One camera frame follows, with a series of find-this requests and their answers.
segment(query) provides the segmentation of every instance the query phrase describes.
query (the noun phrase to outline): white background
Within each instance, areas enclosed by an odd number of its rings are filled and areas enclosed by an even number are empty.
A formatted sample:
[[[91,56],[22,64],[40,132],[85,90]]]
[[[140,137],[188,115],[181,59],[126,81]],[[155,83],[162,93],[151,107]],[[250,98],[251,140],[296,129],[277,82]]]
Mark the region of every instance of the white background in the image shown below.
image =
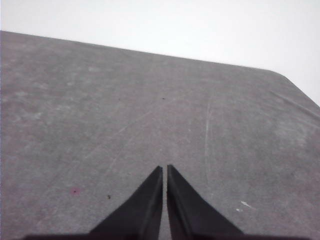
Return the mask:
[[[320,0],[2,0],[1,29],[268,69],[320,105]]]

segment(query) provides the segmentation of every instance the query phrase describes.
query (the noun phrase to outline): dark spot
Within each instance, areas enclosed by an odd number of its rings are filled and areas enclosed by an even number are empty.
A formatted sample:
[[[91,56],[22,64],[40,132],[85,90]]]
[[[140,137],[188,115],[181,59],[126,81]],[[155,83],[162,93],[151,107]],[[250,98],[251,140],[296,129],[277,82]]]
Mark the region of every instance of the dark spot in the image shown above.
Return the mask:
[[[81,192],[81,189],[78,187],[73,187],[71,188],[71,191],[70,191],[72,195],[78,195],[80,192]]]

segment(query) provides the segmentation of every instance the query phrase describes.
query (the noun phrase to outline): black plastic piece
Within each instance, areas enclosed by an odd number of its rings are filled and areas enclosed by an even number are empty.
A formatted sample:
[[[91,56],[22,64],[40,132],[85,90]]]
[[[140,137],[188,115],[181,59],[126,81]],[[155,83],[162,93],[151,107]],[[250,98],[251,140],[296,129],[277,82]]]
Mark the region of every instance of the black plastic piece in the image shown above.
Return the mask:
[[[245,235],[209,205],[175,169],[167,167],[167,208],[173,240],[305,240]]]
[[[157,240],[163,206],[163,170],[156,167],[132,196],[89,234],[27,236],[25,240]]]

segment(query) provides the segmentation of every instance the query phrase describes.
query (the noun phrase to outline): black pointed object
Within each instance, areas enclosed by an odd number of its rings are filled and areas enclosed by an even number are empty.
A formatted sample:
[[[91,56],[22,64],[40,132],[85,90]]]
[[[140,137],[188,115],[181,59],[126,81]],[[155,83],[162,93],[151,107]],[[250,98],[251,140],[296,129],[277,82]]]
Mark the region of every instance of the black pointed object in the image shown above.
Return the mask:
[[[173,240],[243,234],[209,205],[173,165],[167,166],[167,207]]]
[[[163,205],[163,170],[156,167],[132,196],[90,234],[108,233],[123,239],[158,239]]]

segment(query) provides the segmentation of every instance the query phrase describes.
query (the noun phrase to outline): gray tabletop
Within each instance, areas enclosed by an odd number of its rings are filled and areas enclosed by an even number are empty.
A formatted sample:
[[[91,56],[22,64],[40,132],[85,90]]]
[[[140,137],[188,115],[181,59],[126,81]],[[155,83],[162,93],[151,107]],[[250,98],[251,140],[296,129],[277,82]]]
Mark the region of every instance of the gray tabletop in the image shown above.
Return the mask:
[[[167,164],[245,233],[320,239],[320,108],[284,76],[1,32],[1,239],[87,233]]]

